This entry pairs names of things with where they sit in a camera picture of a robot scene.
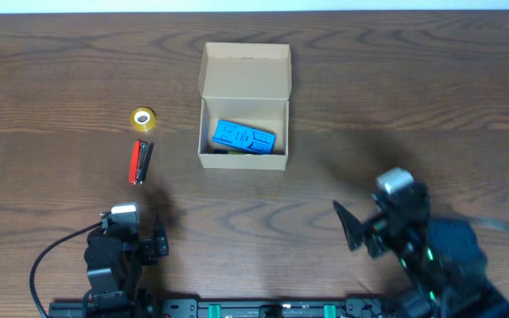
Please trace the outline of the red black stapler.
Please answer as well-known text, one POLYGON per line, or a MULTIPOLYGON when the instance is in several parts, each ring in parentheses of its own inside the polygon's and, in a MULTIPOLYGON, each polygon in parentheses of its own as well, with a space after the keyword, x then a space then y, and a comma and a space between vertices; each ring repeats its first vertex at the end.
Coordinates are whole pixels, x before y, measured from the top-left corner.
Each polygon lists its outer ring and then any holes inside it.
POLYGON ((153 149, 153 142, 143 140, 134 142, 128 174, 130 184, 141 185, 145 181, 153 149))

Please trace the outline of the yellow blue highlighter marker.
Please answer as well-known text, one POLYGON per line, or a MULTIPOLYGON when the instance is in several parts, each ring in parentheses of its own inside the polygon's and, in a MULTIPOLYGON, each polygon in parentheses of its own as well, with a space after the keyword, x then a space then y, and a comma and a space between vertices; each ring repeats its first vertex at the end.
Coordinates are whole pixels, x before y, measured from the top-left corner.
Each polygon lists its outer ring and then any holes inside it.
POLYGON ((227 149, 215 149, 212 154, 214 155, 248 155, 248 153, 236 150, 227 150, 227 149))

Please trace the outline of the yellow tape roll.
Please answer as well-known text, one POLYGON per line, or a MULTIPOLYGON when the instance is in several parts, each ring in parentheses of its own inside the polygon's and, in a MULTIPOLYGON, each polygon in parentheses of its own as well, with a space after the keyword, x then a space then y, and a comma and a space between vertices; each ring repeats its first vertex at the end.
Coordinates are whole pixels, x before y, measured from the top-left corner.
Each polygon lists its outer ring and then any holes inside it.
POLYGON ((140 107, 133 110, 130 121, 139 132, 148 132, 156 126, 156 115, 150 108, 140 107))

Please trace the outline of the blue whiteboard duster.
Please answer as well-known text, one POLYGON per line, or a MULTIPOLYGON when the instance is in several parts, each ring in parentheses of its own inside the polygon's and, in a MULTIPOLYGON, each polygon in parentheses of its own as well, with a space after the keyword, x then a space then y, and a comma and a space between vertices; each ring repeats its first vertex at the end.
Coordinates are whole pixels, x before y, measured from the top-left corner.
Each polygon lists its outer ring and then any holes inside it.
POLYGON ((270 155, 276 143, 276 135, 271 132, 219 120, 212 141, 256 155, 270 155))

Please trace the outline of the cardboard box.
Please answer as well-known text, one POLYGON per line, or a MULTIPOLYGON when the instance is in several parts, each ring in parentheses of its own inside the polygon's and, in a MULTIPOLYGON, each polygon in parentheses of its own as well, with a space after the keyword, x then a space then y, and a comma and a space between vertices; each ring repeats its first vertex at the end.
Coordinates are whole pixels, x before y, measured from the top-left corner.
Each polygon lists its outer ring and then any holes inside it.
POLYGON ((199 77, 198 156, 205 169, 285 170, 289 149, 292 53, 288 44, 208 42, 199 77), (270 155, 214 155, 241 151, 212 141, 219 120, 276 135, 270 155))

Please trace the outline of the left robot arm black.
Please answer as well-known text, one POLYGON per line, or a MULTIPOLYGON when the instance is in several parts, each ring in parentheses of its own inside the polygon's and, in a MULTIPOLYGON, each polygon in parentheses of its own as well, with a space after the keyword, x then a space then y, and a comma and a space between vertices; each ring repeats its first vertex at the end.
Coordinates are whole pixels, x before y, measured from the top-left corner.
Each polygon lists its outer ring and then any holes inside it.
POLYGON ((87 236, 84 259, 90 291, 82 298, 83 317, 161 317, 156 298, 141 286, 143 268, 169 254, 165 228, 139 237, 135 222, 103 219, 87 236))

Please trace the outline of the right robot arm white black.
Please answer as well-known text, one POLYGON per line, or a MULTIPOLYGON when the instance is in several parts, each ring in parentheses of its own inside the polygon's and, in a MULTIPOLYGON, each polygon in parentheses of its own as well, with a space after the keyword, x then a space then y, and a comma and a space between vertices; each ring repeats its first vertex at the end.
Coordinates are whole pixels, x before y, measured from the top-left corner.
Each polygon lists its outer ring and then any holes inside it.
POLYGON ((410 279, 409 290, 385 299, 385 317, 509 317, 509 300, 486 275, 488 259, 466 220, 434 217, 427 186, 413 182, 379 191, 377 215, 360 222, 333 203, 350 250, 365 246, 375 259, 392 252, 410 279))

